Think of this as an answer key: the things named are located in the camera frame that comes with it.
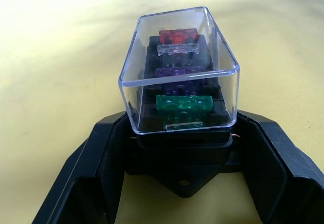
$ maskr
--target green fuse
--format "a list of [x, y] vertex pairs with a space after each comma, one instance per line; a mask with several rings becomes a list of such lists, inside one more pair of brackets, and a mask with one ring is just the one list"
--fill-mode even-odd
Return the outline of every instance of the green fuse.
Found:
[[167, 130], [202, 127], [213, 109], [211, 96], [156, 96], [156, 109]]
[[156, 96], [157, 110], [211, 111], [212, 108], [211, 96]]

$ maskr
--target yellow table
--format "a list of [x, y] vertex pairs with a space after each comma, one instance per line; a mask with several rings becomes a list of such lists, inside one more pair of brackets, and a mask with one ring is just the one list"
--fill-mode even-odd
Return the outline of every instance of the yellow table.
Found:
[[[0, 223], [30, 223], [104, 116], [139, 16], [207, 6], [241, 65], [239, 108], [324, 171], [324, 0], [0, 0]], [[260, 223], [241, 173], [181, 199], [127, 176], [116, 223]]]

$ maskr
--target clear plastic lid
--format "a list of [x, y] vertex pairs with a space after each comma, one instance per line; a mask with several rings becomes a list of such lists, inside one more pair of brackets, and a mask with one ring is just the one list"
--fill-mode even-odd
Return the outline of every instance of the clear plastic lid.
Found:
[[134, 132], [230, 127], [239, 65], [206, 7], [139, 18], [119, 77]]

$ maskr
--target mounting hole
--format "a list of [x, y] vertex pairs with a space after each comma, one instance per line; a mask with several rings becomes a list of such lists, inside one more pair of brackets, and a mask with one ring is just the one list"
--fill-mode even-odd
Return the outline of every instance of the mounting hole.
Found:
[[187, 180], [187, 179], [183, 179], [183, 180], [179, 181], [179, 184], [184, 186], [184, 187], [187, 187], [187, 186], [191, 185], [191, 182], [189, 180]]

